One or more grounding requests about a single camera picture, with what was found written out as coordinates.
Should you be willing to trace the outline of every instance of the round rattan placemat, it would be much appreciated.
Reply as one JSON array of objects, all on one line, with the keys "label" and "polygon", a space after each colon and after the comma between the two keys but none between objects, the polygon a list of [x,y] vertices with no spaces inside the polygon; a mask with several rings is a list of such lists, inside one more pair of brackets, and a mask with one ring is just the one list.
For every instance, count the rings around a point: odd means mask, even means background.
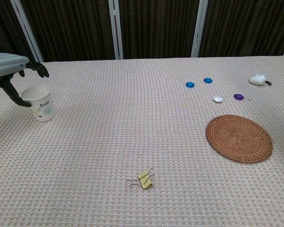
[{"label": "round rattan placemat", "polygon": [[273,152],[270,135],[260,125],[244,117],[222,115],[206,127],[209,144],[223,156],[241,163],[268,159]]}]

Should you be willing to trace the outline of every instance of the curtain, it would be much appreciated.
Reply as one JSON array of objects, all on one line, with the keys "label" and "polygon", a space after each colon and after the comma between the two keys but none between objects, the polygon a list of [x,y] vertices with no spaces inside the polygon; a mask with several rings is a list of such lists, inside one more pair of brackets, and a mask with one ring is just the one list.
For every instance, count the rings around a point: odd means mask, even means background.
[{"label": "curtain", "polygon": [[35,61],[9,0],[0,0],[0,52],[26,56]]},{"label": "curtain", "polygon": [[284,0],[209,0],[199,57],[283,53]]},{"label": "curtain", "polygon": [[44,61],[115,59],[107,0],[22,0]]},{"label": "curtain", "polygon": [[119,0],[124,58],[190,57],[199,0]]}]

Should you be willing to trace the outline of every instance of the textured white tablecloth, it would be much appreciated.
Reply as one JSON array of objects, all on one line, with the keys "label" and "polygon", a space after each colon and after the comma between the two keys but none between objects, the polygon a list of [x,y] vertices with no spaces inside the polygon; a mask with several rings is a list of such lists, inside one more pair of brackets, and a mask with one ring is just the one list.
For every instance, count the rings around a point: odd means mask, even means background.
[{"label": "textured white tablecloth", "polygon": [[[284,226],[284,56],[44,65],[49,79],[25,70],[12,82],[48,85],[51,121],[0,88],[0,226]],[[257,73],[273,85],[249,84]],[[205,128],[222,114],[262,125],[272,156],[240,164],[214,151]],[[151,167],[151,189],[126,187]]]}]

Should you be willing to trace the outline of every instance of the binder clip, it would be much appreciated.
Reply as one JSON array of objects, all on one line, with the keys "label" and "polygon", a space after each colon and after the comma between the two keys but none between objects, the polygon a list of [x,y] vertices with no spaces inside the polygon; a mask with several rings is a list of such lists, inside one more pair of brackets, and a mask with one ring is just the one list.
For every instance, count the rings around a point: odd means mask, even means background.
[{"label": "binder clip", "polygon": [[[150,177],[154,176],[154,175],[155,175],[155,170],[153,168],[151,168],[148,173],[144,170],[142,173],[140,173],[138,175],[138,179],[136,179],[136,180],[129,180],[129,179],[127,179],[126,180],[127,186],[130,187],[132,185],[139,185],[139,186],[142,185],[143,189],[147,189],[147,188],[152,186]],[[136,182],[136,181],[140,181],[141,184],[132,183],[132,182]]]}]

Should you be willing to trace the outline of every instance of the white paper cup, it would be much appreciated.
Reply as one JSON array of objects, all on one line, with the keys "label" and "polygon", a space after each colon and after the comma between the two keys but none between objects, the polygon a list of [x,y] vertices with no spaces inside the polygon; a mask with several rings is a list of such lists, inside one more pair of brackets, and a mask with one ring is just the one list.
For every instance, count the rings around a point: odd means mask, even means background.
[{"label": "white paper cup", "polygon": [[38,121],[46,122],[55,117],[56,113],[49,87],[31,87],[24,91],[21,97],[32,105],[30,110]]}]

